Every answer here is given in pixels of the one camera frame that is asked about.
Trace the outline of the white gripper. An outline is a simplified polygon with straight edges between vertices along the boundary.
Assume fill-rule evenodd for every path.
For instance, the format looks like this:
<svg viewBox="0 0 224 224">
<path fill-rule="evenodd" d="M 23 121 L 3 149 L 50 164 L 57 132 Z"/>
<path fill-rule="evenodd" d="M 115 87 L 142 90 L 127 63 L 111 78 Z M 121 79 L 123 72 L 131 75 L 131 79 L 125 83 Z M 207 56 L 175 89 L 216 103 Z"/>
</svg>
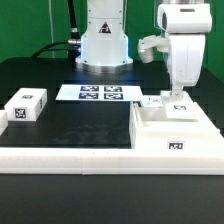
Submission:
<svg viewBox="0 0 224 224">
<path fill-rule="evenodd" d="M 157 24 L 168 41 L 165 55 L 173 95 L 199 80 L 206 37 L 211 31 L 209 3 L 160 3 Z"/>
</svg>

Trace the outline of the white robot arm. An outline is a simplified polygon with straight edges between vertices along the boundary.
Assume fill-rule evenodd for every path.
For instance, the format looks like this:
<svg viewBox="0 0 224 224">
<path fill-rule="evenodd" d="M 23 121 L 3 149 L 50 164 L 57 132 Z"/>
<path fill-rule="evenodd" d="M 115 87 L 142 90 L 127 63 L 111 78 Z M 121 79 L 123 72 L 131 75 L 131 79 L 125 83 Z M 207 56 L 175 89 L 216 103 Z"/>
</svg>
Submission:
<svg viewBox="0 0 224 224">
<path fill-rule="evenodd" d="M 130 66 L 128 37 L 124 33 L 124 0 L 87 0 L 87 29 L 81 37 L 76 65 L 98 73 Z M 144 63 L 153 51 L 164 55 L 171 95 L 179 97 L 197 84 L 205 49 L 205 34 L 212 29 L 210 4 L 205 0 L 155 0 L 154 26 L 161 31 L 138 42 Z"/>
</svg>

